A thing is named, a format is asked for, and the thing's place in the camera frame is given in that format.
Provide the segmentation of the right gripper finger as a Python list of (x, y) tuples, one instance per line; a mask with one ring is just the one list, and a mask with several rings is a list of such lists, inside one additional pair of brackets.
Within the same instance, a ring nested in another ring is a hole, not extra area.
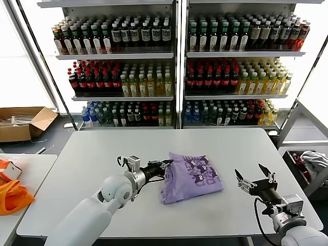
[(258, 164), (261, 171), (263, 172), (263, 174), (265, 175), (265, 177), (269, 180), (269, 183), (276, 183), (276, 173), (275, 172), (271, 172), (267, 167), (263, 166), (262, 164)]
[(243, 178), (243, 176), (239, 173), (239, 171), (237, 169), (235, 169), (235, 174), (236, 174), (236, 178), (238, 181), (238, 186), (245, 192), (249, 192), (250, 189), (255, 188), (256, 184), (248, 181), (246, 179)]

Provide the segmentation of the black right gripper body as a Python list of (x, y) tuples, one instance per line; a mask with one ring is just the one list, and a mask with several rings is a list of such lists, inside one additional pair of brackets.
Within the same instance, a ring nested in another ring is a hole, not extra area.
[(269, 182), (268, 179), (261, 179), (253, 182), (256, 186), (252, 188), (252, 195), (258, 196), (265, 203), (271, 205), (281, 204), (281, 197), (276, 192), (278, 183)]

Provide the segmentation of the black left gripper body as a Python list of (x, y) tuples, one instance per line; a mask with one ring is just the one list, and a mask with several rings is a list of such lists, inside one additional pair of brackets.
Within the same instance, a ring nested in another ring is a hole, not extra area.
[(145, 175), (146, 181), (149, 181), (153, 177), (163, 177), (164, 169), (162, 169), (159, 165), (150, 165), (143, 168), (143, 173)]

